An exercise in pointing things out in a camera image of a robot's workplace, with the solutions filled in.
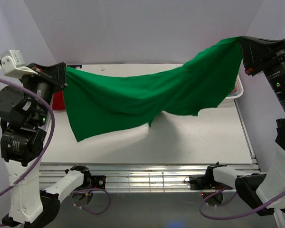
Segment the green t shirt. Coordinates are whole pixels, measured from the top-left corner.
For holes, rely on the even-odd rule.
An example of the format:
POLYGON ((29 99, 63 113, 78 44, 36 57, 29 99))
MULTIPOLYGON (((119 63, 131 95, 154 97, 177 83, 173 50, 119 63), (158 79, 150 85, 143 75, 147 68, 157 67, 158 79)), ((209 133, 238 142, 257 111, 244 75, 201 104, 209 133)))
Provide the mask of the green t shirt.
POLYGON ((234 37, 155 74, 113 77, 67 67, 63 98, 75 139, 151 124, 163 111, 197 116, 216 108, 234 89, 241 61, 234 37))

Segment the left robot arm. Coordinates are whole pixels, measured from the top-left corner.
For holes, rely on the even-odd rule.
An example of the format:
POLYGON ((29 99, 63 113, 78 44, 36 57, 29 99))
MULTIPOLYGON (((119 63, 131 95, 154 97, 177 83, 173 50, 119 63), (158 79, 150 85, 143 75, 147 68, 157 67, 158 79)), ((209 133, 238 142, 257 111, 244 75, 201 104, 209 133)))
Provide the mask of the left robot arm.
POLYGON ((45 227, 56 218, 68 195, 91 185, 89 169, 78 165, 66 170, 65 176, 51 187, 39 187, 41 156, 53 136, 43 126, 54 115, 50 106, 53 94, 67 86, 65 73, 65 63, 15 67, 12 74, 19 75, 21 85, 7 85, 0 90, 0 149, 11 193, 10 211, 2 219, 5 226, 45 227))

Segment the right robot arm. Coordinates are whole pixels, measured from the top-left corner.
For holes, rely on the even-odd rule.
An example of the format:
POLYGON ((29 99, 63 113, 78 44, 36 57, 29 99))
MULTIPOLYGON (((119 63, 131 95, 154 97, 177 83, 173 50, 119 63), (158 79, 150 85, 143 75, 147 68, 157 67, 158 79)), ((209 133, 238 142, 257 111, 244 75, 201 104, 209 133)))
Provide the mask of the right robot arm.
MULTIPOLYGON (((285 38, 280 40, 241 36, 238 39, 243 65, 247 75, 263 73, 285 113, 285 38)), ((234 189, 250 207, 251 213, 260 216, 285 213, 285 118, 276 120, 276 134, 271 143, 274 151, 267 172, 243 172, 216 163, 199 177, 190 177, 194 190, 215 189, 221 194, 234 189)))

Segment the blue label sticker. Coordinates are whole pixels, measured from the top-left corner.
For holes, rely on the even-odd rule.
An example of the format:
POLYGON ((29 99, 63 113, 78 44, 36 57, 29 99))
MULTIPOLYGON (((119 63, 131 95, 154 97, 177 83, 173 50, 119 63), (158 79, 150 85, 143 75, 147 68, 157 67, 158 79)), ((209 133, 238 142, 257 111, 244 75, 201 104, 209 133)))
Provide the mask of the blue label sticker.
POLYGON ((67 67, 74 68, 74 69, 81 69, 82 65, 67 65, 67 67))

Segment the folded red t shirt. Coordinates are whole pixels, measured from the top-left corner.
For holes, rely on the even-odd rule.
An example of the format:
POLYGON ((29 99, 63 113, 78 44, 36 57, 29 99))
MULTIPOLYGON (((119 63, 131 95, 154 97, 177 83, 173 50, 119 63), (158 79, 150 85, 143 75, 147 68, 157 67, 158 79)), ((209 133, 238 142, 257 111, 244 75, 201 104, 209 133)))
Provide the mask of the folded red t shirt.
POLYGON ((62 111, 66 109, 62 91, 54 93, 52 109, 54 111, 62 111))

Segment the white perforated plastic basket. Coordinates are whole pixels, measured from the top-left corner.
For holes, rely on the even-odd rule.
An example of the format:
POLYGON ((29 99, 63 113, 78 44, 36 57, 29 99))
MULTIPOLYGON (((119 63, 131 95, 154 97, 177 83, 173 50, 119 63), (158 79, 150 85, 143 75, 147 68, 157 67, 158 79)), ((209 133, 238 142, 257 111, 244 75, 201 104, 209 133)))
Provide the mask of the white perforated plastic basket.
POLYGON ((235 87, 231 93, 222 101, 222 104, 233 102, 235 99, 243 95, 244 88, 239 75, 236 78, 235 87))

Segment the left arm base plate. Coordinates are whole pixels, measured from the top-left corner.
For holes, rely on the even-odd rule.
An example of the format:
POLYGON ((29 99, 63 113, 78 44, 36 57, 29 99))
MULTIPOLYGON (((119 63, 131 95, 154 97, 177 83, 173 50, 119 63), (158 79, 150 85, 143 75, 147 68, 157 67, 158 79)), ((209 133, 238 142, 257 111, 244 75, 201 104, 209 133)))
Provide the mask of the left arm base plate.
POLYGON ((94 175, 88 178, 88 189, 104 189, 106 186, 106 176, 94 175))

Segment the aluminium rail frame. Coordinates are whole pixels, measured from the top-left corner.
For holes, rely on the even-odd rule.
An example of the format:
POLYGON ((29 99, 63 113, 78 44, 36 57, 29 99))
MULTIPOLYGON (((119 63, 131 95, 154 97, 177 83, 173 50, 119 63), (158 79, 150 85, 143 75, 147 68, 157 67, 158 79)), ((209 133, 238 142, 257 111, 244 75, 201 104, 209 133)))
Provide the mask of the aluminium rail frame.
POLYGON ((74 165, 106 176, 113 193, 182 192, 189 175, 199 176, 216 162, 237 171, 260 171, 239 100, 193 116, 162 113, 152 126, 108 133, 77 142, 67 114, 55 112, 53 139, 41 160, 39 187, 60 181, 74 165))

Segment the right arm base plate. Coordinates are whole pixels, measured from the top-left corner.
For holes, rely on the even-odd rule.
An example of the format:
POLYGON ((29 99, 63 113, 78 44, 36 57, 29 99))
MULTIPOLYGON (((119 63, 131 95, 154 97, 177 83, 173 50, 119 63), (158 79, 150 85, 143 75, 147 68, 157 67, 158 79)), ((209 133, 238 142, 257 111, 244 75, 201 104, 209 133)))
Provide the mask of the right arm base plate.
POLYGON ((194 176, 190 175, 185 177, 185 184, 190 186, 191 190, 221 190, 226 188, 227 190, 231 190, 232 187, 225 185, 223 183, 216 182, 206 175, 203 176, 194 176))

